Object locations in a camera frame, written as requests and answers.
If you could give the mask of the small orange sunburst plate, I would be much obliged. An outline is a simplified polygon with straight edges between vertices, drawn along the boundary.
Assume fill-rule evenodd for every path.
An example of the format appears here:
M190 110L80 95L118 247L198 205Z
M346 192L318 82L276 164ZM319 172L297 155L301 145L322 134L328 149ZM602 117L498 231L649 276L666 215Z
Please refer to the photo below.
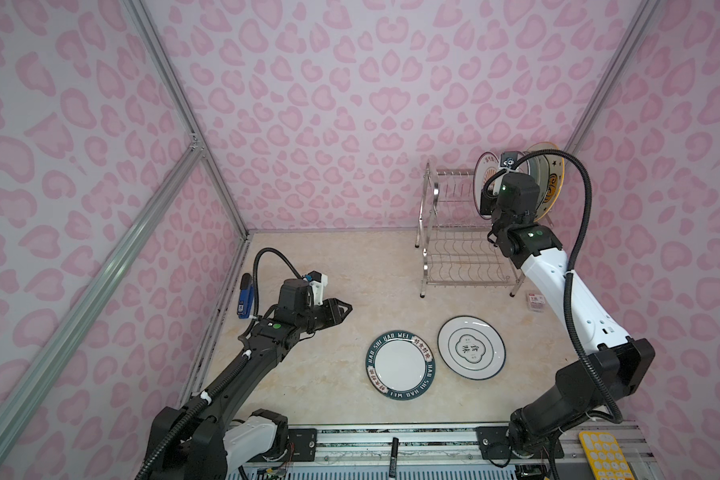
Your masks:
M491 178L502 170L499 157L490 151L484 152L478 159L473 174L473 197L478 214L490 219L498 200L501 177Z

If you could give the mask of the cat and stars plate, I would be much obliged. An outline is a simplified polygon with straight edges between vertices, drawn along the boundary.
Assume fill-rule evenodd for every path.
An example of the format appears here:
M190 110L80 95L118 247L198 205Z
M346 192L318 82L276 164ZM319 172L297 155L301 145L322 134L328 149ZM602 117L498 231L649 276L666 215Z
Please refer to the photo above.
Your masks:
M540 188L536 221L546 216L558 199L564 183L565 159L557 154L534 156L525 163Z

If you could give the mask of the dark green rimmed plate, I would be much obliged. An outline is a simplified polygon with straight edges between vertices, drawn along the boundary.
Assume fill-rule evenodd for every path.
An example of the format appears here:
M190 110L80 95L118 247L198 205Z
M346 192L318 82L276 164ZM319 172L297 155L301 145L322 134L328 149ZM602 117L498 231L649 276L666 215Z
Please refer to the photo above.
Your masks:
M409 331L392 330L370 344L365 369L373 387L385 398L410 401L432 387L436 361L422 338Z

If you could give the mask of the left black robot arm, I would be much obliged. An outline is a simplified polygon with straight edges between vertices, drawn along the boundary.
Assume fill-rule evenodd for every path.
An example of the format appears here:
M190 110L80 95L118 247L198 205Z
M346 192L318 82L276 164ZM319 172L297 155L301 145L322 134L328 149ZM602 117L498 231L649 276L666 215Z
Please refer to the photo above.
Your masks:
M235 415L265 376L301 341L340 325L351 304L317 301L304 279L288 279L276 304L255 319L235 359L180 408L164 408L153 420L139 479L224 479L258 455L286 452L288 419L260 409L242 423Z

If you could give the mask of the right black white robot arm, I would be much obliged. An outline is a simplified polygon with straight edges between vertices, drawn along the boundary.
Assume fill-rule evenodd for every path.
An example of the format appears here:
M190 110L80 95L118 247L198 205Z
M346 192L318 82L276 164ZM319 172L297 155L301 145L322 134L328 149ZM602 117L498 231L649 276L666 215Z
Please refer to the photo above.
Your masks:
M535 222L538 194L532 176L505 169L481 194L481 210L492 220L490 241L539 289L577 356L556 372L547 392L512 413L508 446L522 455L555 444L589 419L621 423L618 400L636 392L655 357L648 340L633 338L595 298L552 230Z

